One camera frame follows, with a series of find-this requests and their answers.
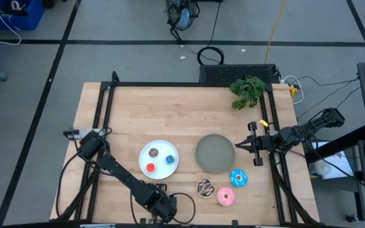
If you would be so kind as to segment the white round plate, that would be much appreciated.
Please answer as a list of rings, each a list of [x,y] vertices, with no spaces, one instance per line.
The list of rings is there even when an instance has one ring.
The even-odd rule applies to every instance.
[[[151,148],[156,148],[159,151],[159,154],[156,158],[152,158],[149,156],[148,152]],[[168,155],[175,156],[175,162],[171,165],[166,164],[165,158]],[[154,140],[146,144],[140,154],[139,154],[139,167],[142,173],[145,174],[150,179],[161,180],[166,179],[170,175],[172,175],[179,164],[179,154],[177,152],[176,147],[165,140]],[[157,170],[155,173],[149,174],[146,171],[146,164],[154,163],[157,166]]]

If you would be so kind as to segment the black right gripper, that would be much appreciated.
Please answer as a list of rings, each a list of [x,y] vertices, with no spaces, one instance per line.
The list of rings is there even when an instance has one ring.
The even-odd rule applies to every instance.
[[[253,159],[253,164],[257,167],[263,166],[263,160],[260,155],[260,151],[266,150],[268,152],[269,158],[272,158],[273,163],[276,163],[275,159],[275,145],[273,143],[273,136],[257,136],[257,124],[256,122],[250,122],[248,124],[248,129],[252,133],[244,141],[235,144],[237,148],[244,149],[249,153],[253,153],[255,158]]]

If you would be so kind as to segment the green leafy plant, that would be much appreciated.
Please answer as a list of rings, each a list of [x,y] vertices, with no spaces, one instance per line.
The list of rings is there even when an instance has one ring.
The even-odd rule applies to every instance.
[[[238,97],[231,103],[232,108],[242,110],[245,107],[253,108],[263,95],[265,84],[258,77],[246,75],[230,84],[229,90]]]

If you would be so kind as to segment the white roll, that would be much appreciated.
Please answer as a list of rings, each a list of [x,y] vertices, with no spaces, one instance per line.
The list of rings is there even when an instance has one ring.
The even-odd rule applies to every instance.
[[[322,176],[328,175],[332,171],[332,166],[326,163],[324,160],[319,160],[311,164],[311,174]]]

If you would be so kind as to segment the blue plastic bin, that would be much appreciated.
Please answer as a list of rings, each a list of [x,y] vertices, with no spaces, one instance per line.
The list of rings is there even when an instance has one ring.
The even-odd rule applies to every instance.
[[[43,13],[41,0],[0,0],[0,30],[35,30]]]

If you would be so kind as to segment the grey-green round plate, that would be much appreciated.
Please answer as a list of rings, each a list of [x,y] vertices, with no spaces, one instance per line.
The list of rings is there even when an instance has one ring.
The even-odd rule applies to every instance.
[[[195,156],[198,165],[213,174],[227,172],[236,157],[231,141],[220,134],[203,137],[196,146]]]

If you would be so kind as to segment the black floor fan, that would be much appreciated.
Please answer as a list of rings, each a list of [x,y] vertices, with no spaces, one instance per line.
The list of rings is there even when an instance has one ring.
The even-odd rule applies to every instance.
[[[200,14],[197,0],[165,0],[165,9],[170,33],[178,44],[182,44],[179,32],[189,29]]]

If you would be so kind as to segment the large blue frosted donut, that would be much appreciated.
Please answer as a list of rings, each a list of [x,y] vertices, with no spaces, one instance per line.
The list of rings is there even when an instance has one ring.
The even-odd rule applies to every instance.
[[[234,187],[244,187],[248,182],[247,173],[242,169],[234,169],[229,174],[229,181]]]

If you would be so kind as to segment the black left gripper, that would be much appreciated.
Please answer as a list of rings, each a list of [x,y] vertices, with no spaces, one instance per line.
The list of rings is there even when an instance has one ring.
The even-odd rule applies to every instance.
[[[139,182],[134,190],[136,202],[152,215],[161,218],[163,223],[169,223],[177,213],[177,198],[166,194],[167,184],[152,184]]]

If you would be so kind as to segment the large chocolate frosted donut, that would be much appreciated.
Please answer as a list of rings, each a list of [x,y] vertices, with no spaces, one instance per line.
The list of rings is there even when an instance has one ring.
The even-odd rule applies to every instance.
[[[215,192],[215,186],[210,180],[202,179],[197,183],[196,191],[202,198],[211,198]]]

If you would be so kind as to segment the large pink frosted donut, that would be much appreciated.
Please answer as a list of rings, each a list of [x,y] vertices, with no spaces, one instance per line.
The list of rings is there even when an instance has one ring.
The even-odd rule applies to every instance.
[[[231,206],[234,204],[236,196],[230,187],[220,187],[217,192],[217,200],[222,206]]]

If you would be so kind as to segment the grey metal bracket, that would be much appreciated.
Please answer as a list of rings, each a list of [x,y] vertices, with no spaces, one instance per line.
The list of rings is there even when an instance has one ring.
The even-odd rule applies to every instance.
[[[89,137],[96,137],[97,135],[104,136],[106,134],[106,129],[73,129],[70,128],[69,130],[65,130],[63,132],[63,135],[69,139],[83,139],[83,138],[89,138]]]

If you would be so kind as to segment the black perforated computer case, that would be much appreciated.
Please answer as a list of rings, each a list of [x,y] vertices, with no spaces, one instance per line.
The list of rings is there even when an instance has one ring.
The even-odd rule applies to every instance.
[[[274,64],[255,65],[201,65],[200,82],[230,84],[244,76],[253,76],[266,84],[278,84],[281,79],[279,69]]]

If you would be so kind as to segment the white paper sheet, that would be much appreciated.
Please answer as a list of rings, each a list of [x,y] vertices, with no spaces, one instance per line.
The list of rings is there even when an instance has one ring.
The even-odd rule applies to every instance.
[[[323,180],[326,180],[326,179],[337,179],[337,178],[347,177],[347,175],[345,175],[343,172],[339,171],[339,169],[335,168],[335,166],[337,166],[338,168],[340,168],[341,170],[343,170],[345,173],[347,173],[350,176],[354,175],[352,168],[350,166],[350,163],[343,151],[337,152],[334,155],[324,158],[323,160],[332,166],[331,173],[328,175],[322,175],[322,176],[312,175],[311,174],[311,164],[312,163],[311,163],[308,165],[310,178],[319,177],[319,178],[322,178]]]

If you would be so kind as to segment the black aluminium table frame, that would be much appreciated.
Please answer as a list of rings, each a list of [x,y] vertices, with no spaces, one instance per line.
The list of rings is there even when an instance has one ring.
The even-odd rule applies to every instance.
[[[151,140],[170,141],[180,154],[175,174],[166,179],[168,190],[193,193],[200,179],[209,178],[215,185],[228,183],[223,175],[205,173],[195,161],[195,148],[205,134],[222,134],[231,141],[248,135],[249,122],[263,114],[277,119],[280,127],[296,124],[295,110],[288,86],[274,84],[265,95],[269,106],[235,111],[231,107],[234,95],[227,84],[194,82],[86,82],[80,94],[75,114],[77,128],[101,128],[107,123],[108,136],[116,159],[138,179],[143,178],[138,167],[138,153]],[[290,222],[294,210],[283,191],[273,182],[269,157],[262,152],[264,164],[255,167],[253,156],[239,149],[235,165],[243,168],[250,182],[237,190],[238,204],[223,207],[215,198],[203,199],[194,194],[178,201],[180,219],[196,225],[276,225]]]

